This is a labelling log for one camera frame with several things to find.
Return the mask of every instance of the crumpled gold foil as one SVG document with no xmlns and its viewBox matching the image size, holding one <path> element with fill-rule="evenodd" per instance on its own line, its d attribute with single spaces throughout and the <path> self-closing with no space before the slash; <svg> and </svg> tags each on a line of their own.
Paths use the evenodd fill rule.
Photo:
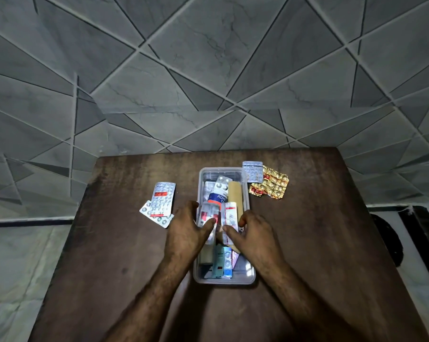
<svg viewBox="0 0 429 342">
<path fill-rule="evenodd" d="M 252 195 L 261 196 L 267 194 L 274 199 L 281 199 L 289 183 L 289 178 L 286 174 L 277 172 L 276 170 L 263 166 L 264 181 L 263 183 L 252 183 L 249 192 Z"/>
</svg>

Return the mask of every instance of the person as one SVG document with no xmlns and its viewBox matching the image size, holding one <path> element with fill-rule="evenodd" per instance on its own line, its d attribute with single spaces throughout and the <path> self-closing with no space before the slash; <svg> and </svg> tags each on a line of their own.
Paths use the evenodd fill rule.
<svg viewBox="0 0 429 342">
<path fill-rule="evenodd" d="M 202 228 L 195 225 L 198 206 L 189 201 L 175 213 L 167 229 L 164 258 L 103 342 L 159 339 L 173 295 L 214 227 L 215 219 L 208 220 Z M 238 225 L 247 225 L 244 235 L 231 226 L 223 229 L 275 292 L 301 336 L 308 341 L 365 341 L 285 261 L 273 228 L 262 216 L 248 210 Z"/>
</svg>

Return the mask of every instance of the wall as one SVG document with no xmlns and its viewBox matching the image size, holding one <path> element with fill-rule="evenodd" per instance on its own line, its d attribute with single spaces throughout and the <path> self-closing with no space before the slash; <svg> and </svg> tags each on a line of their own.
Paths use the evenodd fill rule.
<svg viewBox="0 0 429 342">
<path fill-rule="evenodd" d="M 398 267 L 409 295 L 429 334 L 429 273 L 397 212 L 372 212 L 386 220 L 403 245 L 403 262 Z"/>
<path fill-rule="evenodd" d="M 26 342 L 70 226 L 0 228 L 0 342 Z"/>
<path fill-rule="evenodd" d="M 73 216 L 98 156 L 308 146 L 429 202 L 429 0 L 0 0 L 0 219 Z"/>
</svg>

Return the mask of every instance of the transparent plastic box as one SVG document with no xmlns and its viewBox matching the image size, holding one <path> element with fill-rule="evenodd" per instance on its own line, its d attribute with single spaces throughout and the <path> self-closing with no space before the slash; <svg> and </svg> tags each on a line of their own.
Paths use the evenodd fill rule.
<svg viewBox="0 0 429 342">
<path fill-rule="evenodd" d="M 199 191 L 197 201 L 200 205 L 204 202 L 205 183 L 207 181 L 216 181 L 218 176 L 225 176 L 234 181 L 241 183 L 241 190 L 243 195 L 243 211 L 249 210 L 249 195 L 248 183 L 246 181 L 246 172 L 243 168 L 234 167 L 216 167 L 216 168 L 203 168 L 199 174 Z M 199 211 L 197 211 L 197 221 L 199 223 Z M 250 285 L 256 279 L 256 270 L 251 266 L 248 260 L 240 254 L 237 263 L 233 270 L 231 279 L 216 279 L 211 278 L 211 272 L 208 271 L 210 267 L 207 264 L 199 264 L 200 255 L 194 261 L 194 279 L 198 283 L 210 285 Z"/>
</svg>

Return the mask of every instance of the wooden table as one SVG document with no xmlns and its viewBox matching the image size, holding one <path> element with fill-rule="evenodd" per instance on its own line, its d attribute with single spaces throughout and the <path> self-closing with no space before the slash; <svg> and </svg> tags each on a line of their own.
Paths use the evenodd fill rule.
<svg viewBox="0 0 429 342">
<path fill-rule="evenodd" d="M 104 157 L 74 220 L 29 341 L 99 341 L 149 280 L 166 230 L 139 213 L 158 181 L 177 184 L 174 210 L 197 199 L 202 167 L 263 161 L 289 175 L 281 200 L 250 195 L 286 260 L 371 341 L 429 341 L 420 317 L 335 148 Z M 258 277 L 251 287 L 177 290 L 161 341 L 280 341 L 294 336 Z"/>
</svg>

